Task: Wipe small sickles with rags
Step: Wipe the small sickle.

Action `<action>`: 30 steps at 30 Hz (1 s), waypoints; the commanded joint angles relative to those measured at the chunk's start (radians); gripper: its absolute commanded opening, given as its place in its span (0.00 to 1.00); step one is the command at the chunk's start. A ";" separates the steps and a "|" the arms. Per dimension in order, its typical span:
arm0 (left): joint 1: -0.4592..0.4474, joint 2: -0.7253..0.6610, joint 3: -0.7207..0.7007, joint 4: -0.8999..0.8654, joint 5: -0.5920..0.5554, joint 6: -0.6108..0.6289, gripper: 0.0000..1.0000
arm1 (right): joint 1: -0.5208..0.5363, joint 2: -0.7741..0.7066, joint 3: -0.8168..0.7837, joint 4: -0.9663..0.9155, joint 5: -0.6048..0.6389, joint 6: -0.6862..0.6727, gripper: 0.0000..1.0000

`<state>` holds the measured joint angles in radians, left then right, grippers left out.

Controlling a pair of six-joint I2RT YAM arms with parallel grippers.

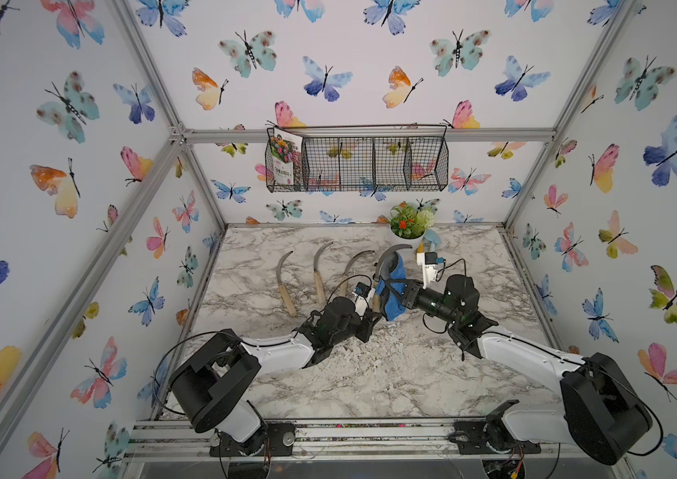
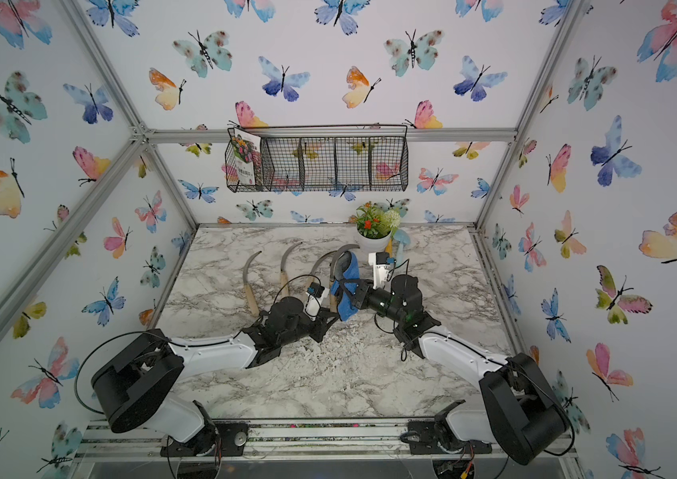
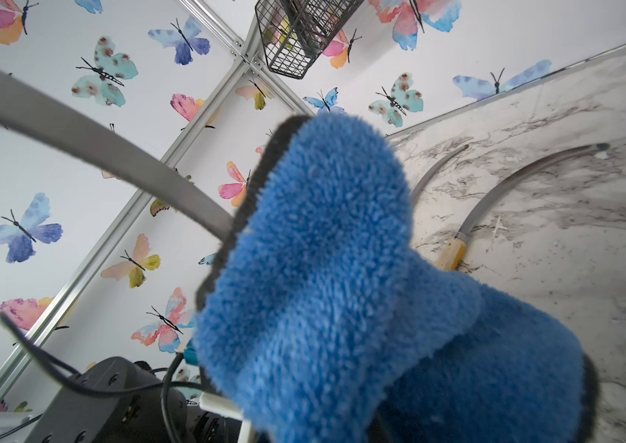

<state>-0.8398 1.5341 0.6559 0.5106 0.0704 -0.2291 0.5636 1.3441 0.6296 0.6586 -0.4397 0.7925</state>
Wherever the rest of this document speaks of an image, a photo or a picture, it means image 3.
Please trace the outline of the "blue grey rag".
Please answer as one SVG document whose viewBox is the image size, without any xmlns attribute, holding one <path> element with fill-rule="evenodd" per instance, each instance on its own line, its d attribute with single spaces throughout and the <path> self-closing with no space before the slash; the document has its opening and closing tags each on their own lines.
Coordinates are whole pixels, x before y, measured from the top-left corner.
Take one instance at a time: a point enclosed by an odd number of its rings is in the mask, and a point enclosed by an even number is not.
<svg viewBox="0 0 626 443">
<path fill-rule="evenodd" d="M 279 125 L 196 295 L 206 378 L 273 442 L 587 442 L 599 383 L 547 313 L 411 246 L 403 167 L 353 116 Z"/>
</svg>

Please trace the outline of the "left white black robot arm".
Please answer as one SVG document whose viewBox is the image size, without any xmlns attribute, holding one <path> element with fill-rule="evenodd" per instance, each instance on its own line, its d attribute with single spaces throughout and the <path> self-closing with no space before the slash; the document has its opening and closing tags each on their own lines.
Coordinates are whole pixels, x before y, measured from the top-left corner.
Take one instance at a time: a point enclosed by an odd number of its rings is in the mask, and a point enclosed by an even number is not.
<svg viewBox="0 0 626 443">
<path fill-rule="evenodd" d="M 43 413 L 0 413 L 0 442 L 194 442 L 192 411 L 175 382 L 110 357 L 69 377 Z"/>
</svg>

